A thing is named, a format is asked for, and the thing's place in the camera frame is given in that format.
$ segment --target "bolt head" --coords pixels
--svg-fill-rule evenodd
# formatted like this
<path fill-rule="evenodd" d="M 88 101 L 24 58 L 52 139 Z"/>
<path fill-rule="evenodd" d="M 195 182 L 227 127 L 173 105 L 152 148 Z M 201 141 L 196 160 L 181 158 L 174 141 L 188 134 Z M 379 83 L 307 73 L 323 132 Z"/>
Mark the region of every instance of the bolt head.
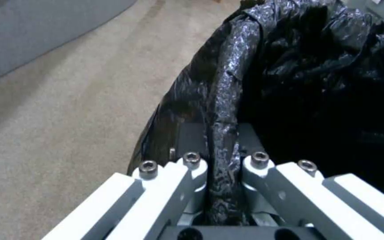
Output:
<path fill-rule="evenodd" d="M 305 172 L 307 172 L 312 177 L 315 176 L 315 173 L 317 172 L 318 168 L 315 163 L 309 160 L 302 159 L 297 162 L 297 165 L 303 169 Z"/>
<path fill-rule="evenodd" d="M 145 160 L 139 165 L 139 176 L 143 179 L 153 179 L 158 175 L 158 164 L 153 160 Z"/>
<path fill-rule="evenodd" d="M 183 155 L 183 164 L 189 169 L 195 169 L 199 167 L 201 156 L 197 152 L 187 152 Z"/>
<path fill-rule="evenodd" d="M 253 167 L 262 169 L 268 166 L 269 155 L 265 152 L 254 152 L 251 155 L 251 164 Z"/>

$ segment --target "metal pin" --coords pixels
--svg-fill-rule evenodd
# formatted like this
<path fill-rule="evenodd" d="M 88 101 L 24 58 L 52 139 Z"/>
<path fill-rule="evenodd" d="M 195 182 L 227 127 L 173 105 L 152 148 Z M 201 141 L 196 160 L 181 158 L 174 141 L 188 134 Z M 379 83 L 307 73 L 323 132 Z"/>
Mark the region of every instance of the metal pin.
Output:
<path fill-rule="evenodd" d="M 263 169 L 268 166 L 269 156 L 264 152 L 254 152 L 251 155 L 251 165 L 255 168 Z"/>
<path fill-rule="evenodd" d="M 183 155 L 183 165 L 189 169 L 196 169 L 199 167 L 201 156 L 197 152 L 187 152 Z"/>
<path fill-rule="evenodd" d="M 153 160 L 140 163 L 139 176 L 143 179 L 153 179 L 158 175 L 158 164 Z"/>
<path fill-rule="evenodd" d="M 175 158 L 176 158 L 176 149 L 174 147 L 170 147 L 169 160 L 174 161 Z"/>
<path fill-rule="evenodd" d="M 297 165 L 303 169 L 305 172 L 307 172 L 312 177 L 315 176 L 315 173 L 317 172 L 318 168 L 315 163 L 309 160 L 302 159 L 297 162 Z"/>

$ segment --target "mounting hole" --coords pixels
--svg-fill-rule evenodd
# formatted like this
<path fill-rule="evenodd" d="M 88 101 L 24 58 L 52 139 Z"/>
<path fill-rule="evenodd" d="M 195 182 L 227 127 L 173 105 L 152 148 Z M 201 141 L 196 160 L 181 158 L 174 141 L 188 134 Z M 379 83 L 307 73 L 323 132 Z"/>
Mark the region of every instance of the mounting hole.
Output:
<path fill-rule="evenodd" d="M 279 197 L 279 199 L 284 201 L 285 198 L 287 198 L 287 194 L 284 191 L 280 191 L 280 192 L 278 192 L 278 197 Z"/>
<path fill-rule="evenodd" d="M 149 169 L 152 167 L 155 167 L 155 164 L 153 162 L 144 162 L 143 163 L 143 168 L 145 168 L 145 169 Z"/>
<path fill-rule="evenodd" d="M 255 152 L 254 157 L 259 159 L 259 160 L 262 160 L 262 159 L 267 159 L 268 155 L 264 152 Z"/>
<path fill-rule="evenodd" d="M 275 240 L 300 240 L 290 229 L 281 228 L 275 232 Z"/>
<path fill-rule="evenodd" d="M 185 228 L 177 236 L 177 240 L 202 240 L 201 232 L 196 228 Z"/>
<path fill-rule="evenodd" d="M 186 159 L 195 159 L 195 158 L 198 158 L 198 154 L 196 152 L 186 153 Z"/>

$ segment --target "beige carpet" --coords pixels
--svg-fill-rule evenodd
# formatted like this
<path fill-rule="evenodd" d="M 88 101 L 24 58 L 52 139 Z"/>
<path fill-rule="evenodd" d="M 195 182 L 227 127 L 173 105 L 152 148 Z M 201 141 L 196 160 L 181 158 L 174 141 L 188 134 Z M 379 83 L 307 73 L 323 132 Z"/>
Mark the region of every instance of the beige carpet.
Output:
<path fill-rule="evenodd" d="M 139 0 L 0 78 L 0 239 L 39 239 L 112 173 L 238 0 Z"/>

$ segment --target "garbage bag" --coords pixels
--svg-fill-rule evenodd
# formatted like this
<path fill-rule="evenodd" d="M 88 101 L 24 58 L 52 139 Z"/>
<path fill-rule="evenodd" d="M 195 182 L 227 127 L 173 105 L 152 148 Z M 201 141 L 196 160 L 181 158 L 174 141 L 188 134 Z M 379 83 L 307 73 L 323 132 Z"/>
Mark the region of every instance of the garbage bag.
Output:
<path fill-rule="evenodd" d="M 352 172 L 384 192 L 384 20 L 335 0 L 242 1 L 163 97 L 134 149 L 169 160 L 182 123 L 202 123 L 209 152 L 204 211 L 248 225 L 238 124 L 276 163 L 305 158 L 326 176 Z"/>

